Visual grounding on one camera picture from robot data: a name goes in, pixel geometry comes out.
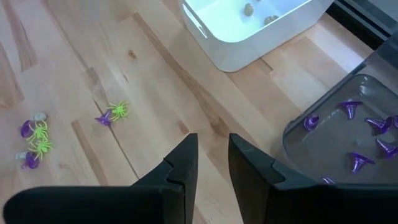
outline clear plastic container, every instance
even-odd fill
[[[338,107],[349,100],[363,102],[351,120]],[[303,122],[311,114],[319,115],[320,120],[308,132]],[[398,115],[398,34],[287,125],[283,146],[290,166],[320,182],[322,177],[329,177],[345,184],[396,184],[398,156],[386,159],[376,138],[398,146],[398,128],[392,125],[385,134],[377,134],[364,121],[395,115]],[[376,164],[353,173],[352,158],[348,156],[351,152],[360,153]]]

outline toy spider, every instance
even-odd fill
[[[28,148],[28,150],[36,153],[36,157],[34,160],[36,160],[38,157],[40,157],[40,160],[42,160],[43,155],[45,153],[48,153],[49,150],[52,150],[51,145],[52,145],[52,143],[49,142],[48,139],[43,139],[42,141],[37,141],[36,145],[33,145],[34,149]]]
[[[108,109],[112,110],[112,113],[114,116],[111,118],[112,121],[116,121],[119,118],[124,118],[129,114],[129,112],[126,109],[126,102],[120,101],[118,105],[114,105],[112,103],[109,103],[111,106],[108,107]]]
[[[29,137],[28,139],[26,139],[27,141],[29,141],[29,143],[32,144],[33,140],[35,139],[43,139],[46,141],[49,141],[49,136],[47,134],[47,123],[45,121],[41,121],[44,125],[41,124],[37,124],[37,122],[35,122],[35,128],[33,129],[30,125],[29,128],[30,130],[33,131],[33,135],[31,137]]]

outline white bin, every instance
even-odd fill
[[[222,71],[235,72],[314,25],[334,0],[180,0],[188,30]],[[253,6],[251,16],[243,11]],[[279,18],[264,25],[268,16]]]

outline wood grain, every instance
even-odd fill
[[[193,222],[242,223],[228,134],[278,156],[285,125],[371,52],[324,15],[224,73],[185,28],[177,0],[2,0],[0,203],[40,185],[131,185],[198,133]],[[121,100],[127,118],[110,128],[94,120]],[[39,111],[49,115],[54,150],[38,169],[21,170],[18,127]]]

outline green plastic spider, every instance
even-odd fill
[[[32,142],[35,139],[43,139],[46,141],[49,141],[49,136],[47,134],[47,130],[48,130],[48,126],[47,123],[45,121],[41,121],[43,123],[43,125],[41,124],[37,124],[37,122],[35,122],[35,128],[32,128],[29,125],[30,130],[33,131],[33,135],[31,137],[29,137],[28,139],[26,139],[27,141],[29,141],[29,143],[32,144]]]
[[[114,114],[114,116],[111,118],[112,121],[116,121],[119,118],[124,118],[126,117],[129,112],[127,111],[126,102],[120,101],[120,103],[118,105],[114,105],[112,103],[109,103],[111,106],[108,107],[108,109],[112,110],[112,114]]]
[[[43,155],[45,153],[48,153],[50,150],[52,150],[51,145],[52,145],[52,143],[49,142],[48,139],[43,139],[43,141],[39,140],[39,141],[36,142],[36,145],[33,145],[34,149],[29,149],[28,148],[28,150],[30,150],[30,151],[32,151],[32,152],[37,154],[35,160],[38,157],[40,157],[40,160],[42,160],[43,159]]]

